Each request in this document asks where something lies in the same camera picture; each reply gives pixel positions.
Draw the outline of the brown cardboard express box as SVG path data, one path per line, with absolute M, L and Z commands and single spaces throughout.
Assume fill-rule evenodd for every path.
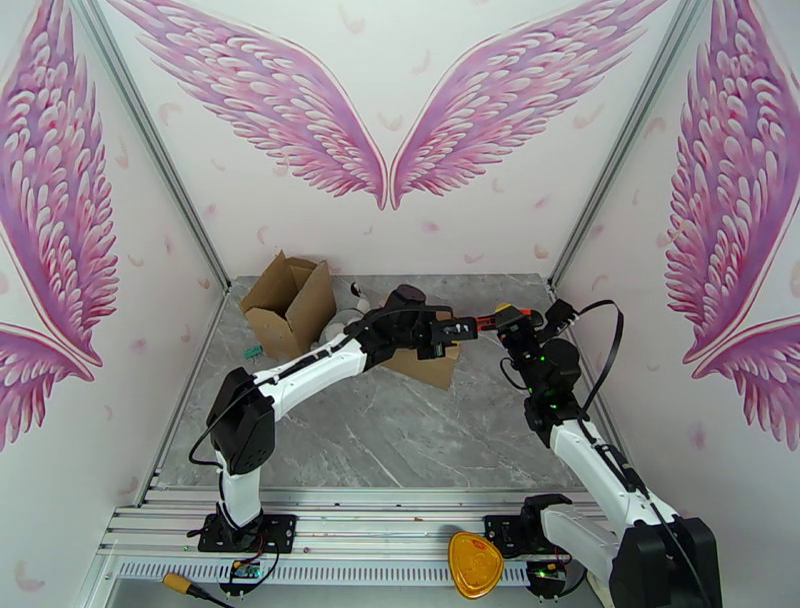
M 416 350 L 397 349 L 393 357 L 382 363 L 381 366 L 426 385 L 447 391 L 451 386 L 460 354 L 459 344 L 446 347 L 443 357 L 426 360 L 419 359 Z
M 288 361 L 309 352 L 336 313 L 327 263 L 278 253 L 240 310 L 267 357 Z

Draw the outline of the orange black utility knife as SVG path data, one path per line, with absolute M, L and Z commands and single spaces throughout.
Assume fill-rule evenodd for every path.
M 525 316 L 528 316 L 528 317 L 530 317 L 534 313 L 534 311 L 532 309 L 520 309 L 519 312 L 522 315 L 525 315 Z M 489 315 L 483 315 L 483 316 L 474 317 L 474 321 L 476 323 L 477 330 L 479 332 L 495 330 L 496 329 L 496 317 L 497 317 L 497 312 L 494 312 L 494 313 L 489 314 Z

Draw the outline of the grey white husky plush toy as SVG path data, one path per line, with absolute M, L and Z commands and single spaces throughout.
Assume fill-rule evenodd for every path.
M 337 308 L 333 317 L 322 329 L 314 347 L 331 341 L 351 323 L 361 320 L 372 306 L 357 282 L 351 282 L 348 290 L 337 300 Z

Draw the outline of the orange rounded plastic case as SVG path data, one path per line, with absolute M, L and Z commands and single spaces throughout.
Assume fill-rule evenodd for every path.
M 477 600 L 490 593 L 504 572 L 504 558 L 486 538 L 459 531 L 448 543 L 448 568 L 459 594 Z

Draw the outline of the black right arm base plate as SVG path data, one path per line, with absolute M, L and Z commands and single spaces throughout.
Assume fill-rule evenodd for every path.
M 540 557 L 570 561 L 572 555 L 544 534 L 540 519 L 527 515 L 486 515 L 484 536 L 505 559 Z

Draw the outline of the aluminium rail frame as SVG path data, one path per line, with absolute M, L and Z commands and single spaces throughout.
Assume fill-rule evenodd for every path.
M 264 514 L 297 517 L 292 552 L 201 553 L 190 537 L 212 514 L 202 487 L 150 490 L 140 506 L 115 510 L 98 553 L 112 580 L 158 581 L 172 572 L 195 583 L 449 587 L 447 554 L 459 531 L 484 536 L 486 515 L 518 515 L 525 493 L 485 489 L 269 489 Z M 229 581 L 235 560 L 260 559 L 255 584 Z

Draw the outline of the aluminium corner post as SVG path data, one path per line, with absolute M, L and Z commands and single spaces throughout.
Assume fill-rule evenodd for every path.
M 90 41 L 111 78 L 143 145 L 159 176 L 199 247 L 216 282 L 225 293 L 231 289 L 231 278 L 195 209 L 190 194 L 148 111 L 145 100 L 100 9 L 99 0 L 67 0 L 87 31 Z
M 610 194 L 615 180 L 624 168 L 633 146 L 644 130 L 654 104 L 673 69 L 677 56 L 683 50 L 687 38 L 692 34 L 696 23 L 710 0 L 679 0 L 675 13 L 661 39 L 653 61 L 639 87 L 630 110 L 617 134 L 616 139 L 590 189 L 588 198 L 571 230 L 567 242 L 560 253 L 552 273 L 547 278 L 547 286 L 552 296 L 568 277 L 585 244 L 595 232 L 595 224 L 604 203 Z

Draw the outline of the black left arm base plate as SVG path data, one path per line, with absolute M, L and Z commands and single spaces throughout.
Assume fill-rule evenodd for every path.
M 198 537 L 201 553 L 228 553 L 238 556 L 256 553 L 292 552 L 297 517 L 285 514 L 261 514 L 251 523 L 237 528 L 222 514 L 209 514 L 203 526 L 192 530 Z

